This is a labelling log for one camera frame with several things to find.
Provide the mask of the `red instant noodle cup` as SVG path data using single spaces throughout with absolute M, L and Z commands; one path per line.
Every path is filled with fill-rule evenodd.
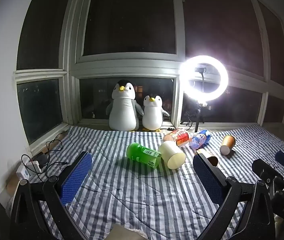
M 185 129 L 175 129 L 163 137 L 163 141 L 173 141 L 178 147 L 188 143 L 191 135 Z

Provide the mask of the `far brown paper cup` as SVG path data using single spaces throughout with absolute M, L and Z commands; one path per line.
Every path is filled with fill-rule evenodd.
M 226 135 L 222 140 L 222 144 L 220 146 L 220 153 L 222 155 L 229 155 L 234 145 L 235 137 L 233 137 L 232 135 Z

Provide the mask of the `brown paper cup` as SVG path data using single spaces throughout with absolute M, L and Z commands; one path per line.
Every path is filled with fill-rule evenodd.
M 213 165 L 214 167 L 217 167 L 218 165 L 218 158 L 212 154 L 210 151 L 207 151 L 204 148 L 200 148 L 197 150 L 197 154 L 203 154 L 206 159 Z
M 220 146 L 220 153 L 222 155 L 229 155 L 234 145 L 235 137 L 233 137 L 232 135 L 226 135 L 222 140 L 222 144 Z

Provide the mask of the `near brown paper cup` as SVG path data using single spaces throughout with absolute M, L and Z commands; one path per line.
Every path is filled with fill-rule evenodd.
M 218 165 L 218 158 L 212 154 L 210 151 L 207 151 L 204 148 L 200 148 L 197 150 L 197 154 L 203 154 L 206 159 L 213 165 L 214 167 L 217 167 Z

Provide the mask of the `cream paper cup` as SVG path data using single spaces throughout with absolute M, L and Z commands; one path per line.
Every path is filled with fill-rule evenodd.
M 161 157 L 171 170 L 180 168 L 186 159 L 185 153 L 173 141 L 165 141 L 159 146 Z

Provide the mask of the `green plastic cup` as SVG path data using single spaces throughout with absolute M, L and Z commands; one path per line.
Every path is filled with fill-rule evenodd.
M 145 164 L 151 168 L 156 168 L 159 165 L 162 157 L 160 152 L 146 148 L 145 146 L 142 146 L 136 142 L 131 143 L 127 147 L 126 155 L 128 159 Z

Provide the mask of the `white power strip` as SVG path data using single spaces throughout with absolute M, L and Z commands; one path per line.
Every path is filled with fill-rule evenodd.
M 19 180 L 30 179 L 31 176 L 42 174 L 43 168 L 40 168 L 38 161 L 29 161 L 22 159 L 21 164 L 17 168 L 16 175 Z

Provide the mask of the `black charger adapter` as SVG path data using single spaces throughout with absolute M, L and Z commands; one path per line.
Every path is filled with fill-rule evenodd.
M 33 158 L 32 161 L 37 161 L 39 164 L 39 167 L 42 168 L 43 166 L 45 166 L 48 162 L 47 160 L 47 156 L 45 155 L 45 153 L 43 152 L 39 152 L 38 154 L 36 154 Z

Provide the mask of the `black light tripod stand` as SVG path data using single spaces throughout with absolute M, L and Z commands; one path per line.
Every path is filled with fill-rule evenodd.
M 189 105 L 186 105 L 182 108 L 182 115 L 180 124 L 185 124 L 190 130 L 194 125 L 194 132 L 198 131 L 199 123 L 202 122 L 204 124 L 204 119 L 202 112 L 207 107 L 206 102 L 195 102 Z

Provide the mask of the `striped blue white quilt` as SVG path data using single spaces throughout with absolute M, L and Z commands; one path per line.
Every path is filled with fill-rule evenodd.
M 235 137 L 235 145 L 229 155 L 222 155 L 220 146 L 226 135 Z M 50 152 L 48 171 L 27 180 L 40 183 L 59 176 L 82 152 L 88 152 L 92 168 L 73 201 L 66 204 L 86 239 L 106 239 L 118 235 L 119 230 L 147 239 L 198 239 L 219 206 L 211 201 L 195 172 L 193 159 L 197 153 L 190 146 L 181 147 L 185 163 L 175 170 L 169 169 L 162 158 L 156 168 L 151 168 L 126 155 L 127 147 L 134 142 L 158 151 L 163 137 L 157 132 L 74 126 Z M 284 142 L 258 125 L 214 132 L 204 149 L 218 158 L 217 168 L 225 177 L 232 176 L 240 183 L 261 180 L 252 171 L 256 159 L 265 161 L 284 178 L 284 166 L 275 160 L 278 151 L 284 153 Z M 46 202 L 40 204 L 51 233 L 55 239 L 63 239 Z M 231 237 L 244 206 L 244 202 L 238 204 L 222 239 Z

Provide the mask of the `small plush penguin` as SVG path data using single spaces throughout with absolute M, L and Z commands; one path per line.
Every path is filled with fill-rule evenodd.
M 163 109 L 162 98 L 157 95 L 151 97 L 145 96 L 144 100 L 144 114 L 142 117 L 143 127 L 149 131 L 157 131 L 162 127 L 163 116 L 169 117 L 170 114 Z

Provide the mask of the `large plush penguin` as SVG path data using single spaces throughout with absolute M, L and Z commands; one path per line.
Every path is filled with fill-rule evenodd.
M 115 131 L 136 131 L 139 128 L 138 114 L 144 115 L 135 100 L 134 86 L 128 80 L 119 80 L 112 90 L 112 102 L 106 109 L 109 128 Z

